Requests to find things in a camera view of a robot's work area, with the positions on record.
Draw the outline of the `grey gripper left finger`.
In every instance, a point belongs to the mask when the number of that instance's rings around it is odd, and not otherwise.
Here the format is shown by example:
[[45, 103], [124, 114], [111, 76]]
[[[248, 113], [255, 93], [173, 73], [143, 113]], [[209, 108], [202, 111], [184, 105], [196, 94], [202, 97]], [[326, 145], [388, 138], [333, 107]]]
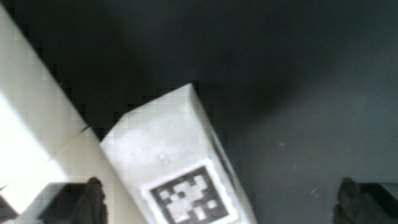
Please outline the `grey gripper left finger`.
[[54, 197], [40, 213], [42, 224], [108, 224], [102, 184], [95, 177], [85, 183], [51, 184]]

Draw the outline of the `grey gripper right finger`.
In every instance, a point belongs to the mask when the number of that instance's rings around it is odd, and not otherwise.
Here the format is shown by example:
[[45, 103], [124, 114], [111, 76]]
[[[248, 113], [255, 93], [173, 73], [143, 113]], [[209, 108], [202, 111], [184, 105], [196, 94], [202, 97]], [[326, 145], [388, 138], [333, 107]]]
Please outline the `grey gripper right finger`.
[[398, 224], [398, 183], [340, 180], [331, 224]]

